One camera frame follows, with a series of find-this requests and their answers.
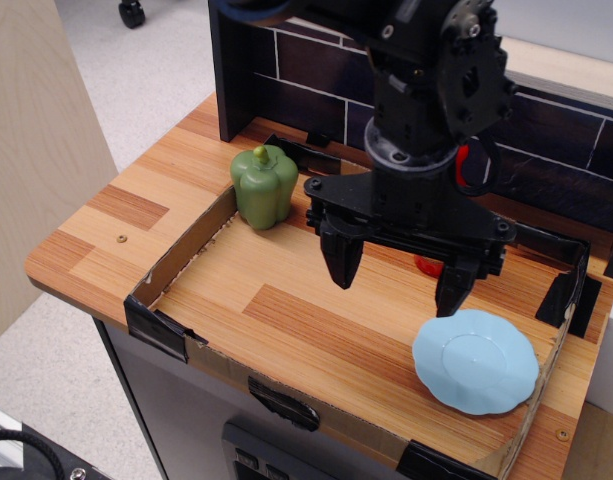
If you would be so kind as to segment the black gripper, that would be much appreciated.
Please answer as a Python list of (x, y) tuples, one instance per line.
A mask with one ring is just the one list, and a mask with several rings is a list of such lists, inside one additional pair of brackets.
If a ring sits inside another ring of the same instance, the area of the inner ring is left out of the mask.
[(333, 282), (348, 289), (366, 242), (433, 258), (445, 265), (437, 282), (438, 317), (454, 315), (477, 276), (501, 273), (512, 221), (459, 193), (448, 176), (403, 179), (381, 170), (313, 177), (307, 224)]

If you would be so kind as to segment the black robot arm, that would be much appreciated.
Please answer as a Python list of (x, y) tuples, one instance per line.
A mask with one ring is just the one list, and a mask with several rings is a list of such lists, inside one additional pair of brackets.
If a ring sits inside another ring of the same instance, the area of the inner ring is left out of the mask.
[(490, 128), (516, 91), (488, 1), (221, 1), (234, 21), (297, 17), (363, 46), (374, 75), (364, 133), (370, 172), (306, 181), (307, 222), (332, 280), (348, 288), (366, 243), (438, 260), (437, 313), (499, 274), (514, 225), (478, 206), (499, 176)]

